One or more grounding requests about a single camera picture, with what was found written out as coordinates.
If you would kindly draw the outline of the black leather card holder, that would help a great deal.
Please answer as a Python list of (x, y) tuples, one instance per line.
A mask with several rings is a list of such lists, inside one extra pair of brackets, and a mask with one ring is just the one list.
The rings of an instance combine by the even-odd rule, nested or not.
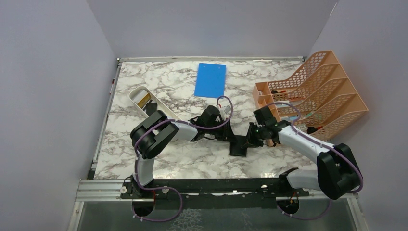
[(246, 142), (246, 137), (242, 135), (236, 135), (235, 140), (229, 144), (229, 155), (237, 157), (246, 157), (247, 148), (243, 147)]

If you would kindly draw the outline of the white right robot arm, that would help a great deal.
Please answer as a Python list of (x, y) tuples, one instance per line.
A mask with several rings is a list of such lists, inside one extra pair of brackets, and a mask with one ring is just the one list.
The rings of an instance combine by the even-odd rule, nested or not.
[(321, 141), (286, 120), (277, 121), (268, 107), (254, 111), (257, 123), (250, 123), (244, 147), (261, 147), (264, 140), (288, 146), (316, 164), (315, 170), (293, 168), (281, 174), (278, 191), (285, 196), (296, 189), (322, 191), (336, 200), (346, 193), (357, 193), (363, 177), (349, 146)]

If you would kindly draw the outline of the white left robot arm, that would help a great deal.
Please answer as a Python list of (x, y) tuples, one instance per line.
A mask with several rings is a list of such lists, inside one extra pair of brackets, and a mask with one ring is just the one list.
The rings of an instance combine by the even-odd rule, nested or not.
[(189, 121), (177, 121), (158, 110), (136, 126), (130, 133), (132, 146), (137, 154), (133, 178), (133, 192), (138, 197), (151, 193), (154, 159), (175, 140), (190, 142), (201, 139), (235, 142), (230, 126), (231, 106), (208, 106), (200, 116)]

